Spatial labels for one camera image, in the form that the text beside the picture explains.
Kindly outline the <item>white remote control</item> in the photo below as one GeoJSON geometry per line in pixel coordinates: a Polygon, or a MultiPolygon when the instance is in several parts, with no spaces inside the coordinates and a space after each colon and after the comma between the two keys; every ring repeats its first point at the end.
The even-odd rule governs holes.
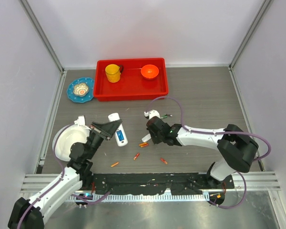
{"type": "MultiPolygon", "coordinates": [[[[108,120],[110,122],[120,120],[118,113],[112,113],[108,115],[108,120]]],[[[119,125],[117,131],[115,132],[116,143],[119,147],[126,146],[128,144],[128,139],[122,124],[119,125]]]]}

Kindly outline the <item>white battery cover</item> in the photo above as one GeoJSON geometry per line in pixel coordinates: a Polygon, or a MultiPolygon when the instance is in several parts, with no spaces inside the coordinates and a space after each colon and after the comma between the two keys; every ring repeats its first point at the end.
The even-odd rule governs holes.
{"type": "Polygon", "coordinates": [[[147,134],[146,136],[144,136],[144,137],[142,138],[142,142],[148,142],[150,139],[151,139],[151,135],[150,135],[150,134],[147,134]]]}

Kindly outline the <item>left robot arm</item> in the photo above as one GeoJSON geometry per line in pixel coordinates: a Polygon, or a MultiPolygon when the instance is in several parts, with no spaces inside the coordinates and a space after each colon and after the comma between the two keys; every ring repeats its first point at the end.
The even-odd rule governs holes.
{"type": "Polygon", "coordinates": [[[10,229],[42,229],[52,214],[77,190],[88,190],[93,182],[90,161],[102,142],[110,140],[122,120],[104,124],[93,122],[86,126],[84,116],[71,125],[63,128],[66,131],[72,126],[89,131],[85,143],[73,143],[70,150],[70,161],[61,173],[45,188],[28,199],[19,198],[12,209],[8,222],[10,229]]]}

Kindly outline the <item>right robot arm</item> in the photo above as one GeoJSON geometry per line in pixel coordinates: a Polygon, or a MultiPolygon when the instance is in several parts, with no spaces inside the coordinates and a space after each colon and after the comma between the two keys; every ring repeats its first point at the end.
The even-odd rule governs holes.
{"type": "Polygon", "coordinates": [[[229,124],[224,129],[198,129],[181,124],[172,126],[154,116],[146,124],[154,144],[169,146],[199,146],[218,151],[222,159],[209,167],[201,186],[219,187],[234,172],[249,172],[258,143],[238,126],[229,124]]]}

